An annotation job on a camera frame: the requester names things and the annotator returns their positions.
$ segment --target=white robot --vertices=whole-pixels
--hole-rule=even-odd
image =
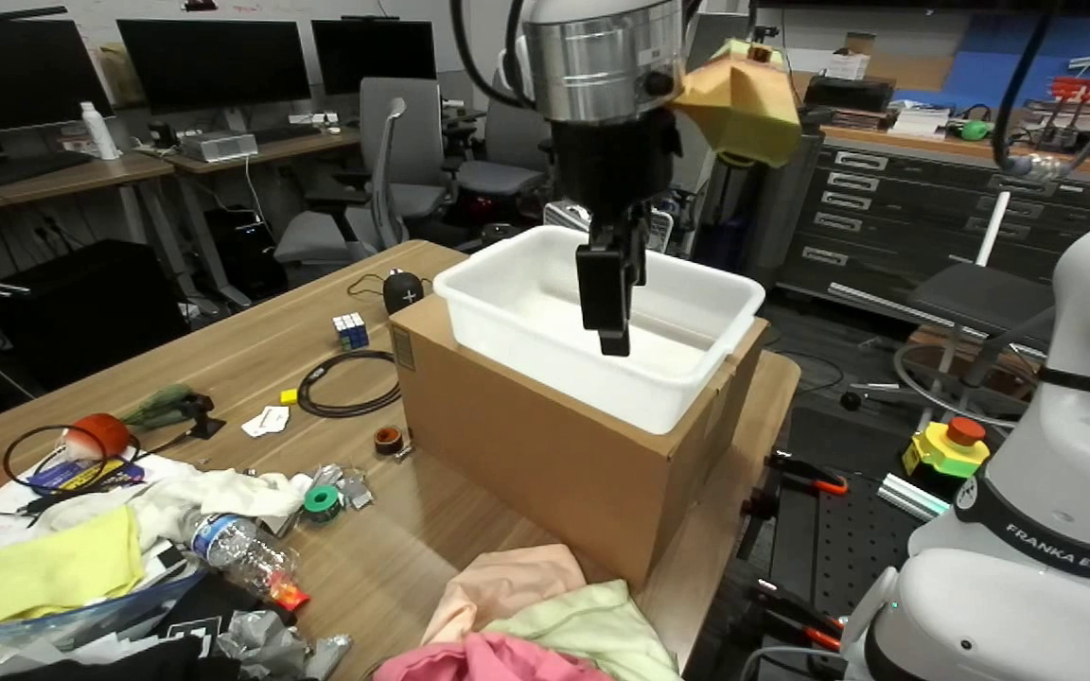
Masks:
[[[851,681],[1090,681],[1090,233],[1051,288],[1034,406],[846,618]]]

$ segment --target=white plastic bin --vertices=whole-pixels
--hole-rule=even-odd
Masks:
[[[537,378],[599,411],[666,435],[763,304],[745,276],[646,254],[631,288],[629,357],[581,328],[578,232],[532,225],[434,276],[463,346]]]

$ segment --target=cabinet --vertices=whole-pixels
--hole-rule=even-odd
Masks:
[[[981,159],[820,145],[778,283],[904,304],[940,270],[975,262],[1004,189],[1015,195],[991,270],[1048,283],[1056,256],[1090,232],[1090,181],[1004,181]]]

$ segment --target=computer monitor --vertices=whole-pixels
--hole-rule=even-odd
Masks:
[[[294,21],[121,21],[155,109],[309,98]]]
[[[74,21],[0,21],[0,128],[69,121],[107,107]]]
[[[313,43],[325,93],[354,93],[366,75],[434,79],[433,21],[313,21]]]

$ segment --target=cardboard box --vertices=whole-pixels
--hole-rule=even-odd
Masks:
[[[646,435],[457,346],[434,295],[390,326],[416,451],[631,587],[727,452],[768,328],[743,336],[669,435]]]

